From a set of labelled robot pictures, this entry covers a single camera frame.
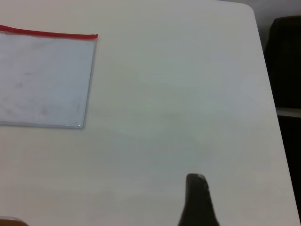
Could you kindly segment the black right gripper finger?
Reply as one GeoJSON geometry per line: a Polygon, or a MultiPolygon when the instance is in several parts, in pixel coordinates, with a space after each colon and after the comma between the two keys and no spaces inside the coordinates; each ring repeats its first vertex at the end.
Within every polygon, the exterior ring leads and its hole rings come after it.
{"type": "Polygon", "coordinates": [[[185,204],[180,226],[218,226],[209,185],[202,174],[186,176],[185,204]]]}

